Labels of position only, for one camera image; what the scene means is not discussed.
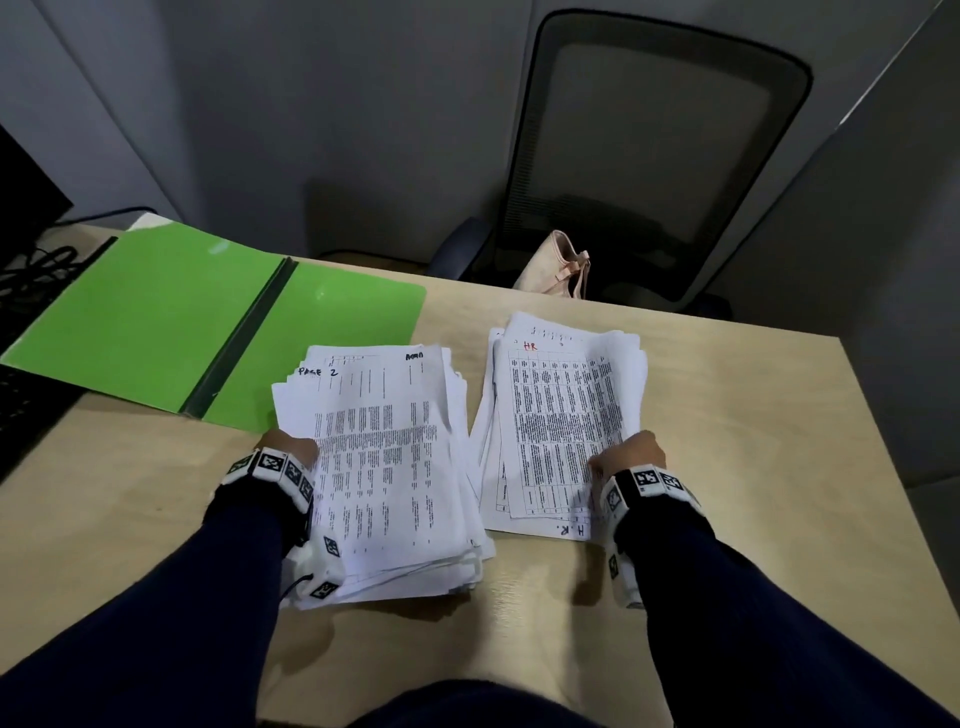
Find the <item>light wood desk surface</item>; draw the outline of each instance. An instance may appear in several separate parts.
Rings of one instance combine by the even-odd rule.
[[[413,340],[453,349],[471,415],[487,332],[513,311],[640,334],[643,425],[719,537],[960,715],[960,620],[836,339],[369,272],[426,286]],[[0,670],[186,539],[255,439],[84,396],[0,486]],[[671,725],[645,617],[614,607],[602,554],[494,536],[469,597],[281,613],[261,715],[342,725],[403,690],[470,676],[614,728]]]

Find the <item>black monitor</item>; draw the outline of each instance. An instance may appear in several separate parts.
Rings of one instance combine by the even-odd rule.
[[[40,235],[73,203],[23,147],[0,126],[0,268],[17,255],[29,252]]]

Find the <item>paper stack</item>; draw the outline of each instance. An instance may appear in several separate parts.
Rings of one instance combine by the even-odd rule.
[[[467,383],[437,346],[310,347],[273,387],[279,427],[320,447],[315,527],[347,580],[301,609],[470,588],[493,556],[470,471]]]
[[[490,332],[469,436],[487,528],[591,538],[587,461],[640,430],[647,358],[636,334],[514,314]]]

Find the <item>chair armrest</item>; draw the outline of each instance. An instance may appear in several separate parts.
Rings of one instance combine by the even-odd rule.
[[[446,237],[430,259],[425,275],[438,279],[459,280],[476,260],[493,227],[478,217],[469,217]]]

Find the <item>pink handbag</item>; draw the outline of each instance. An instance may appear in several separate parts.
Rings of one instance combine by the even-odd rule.
[[[583,251],[577,254],[565,233],[553,231],[540,243],[527,267],[516,279],[514,289],[582,299],[587,294],[589,270],[589,253]]]

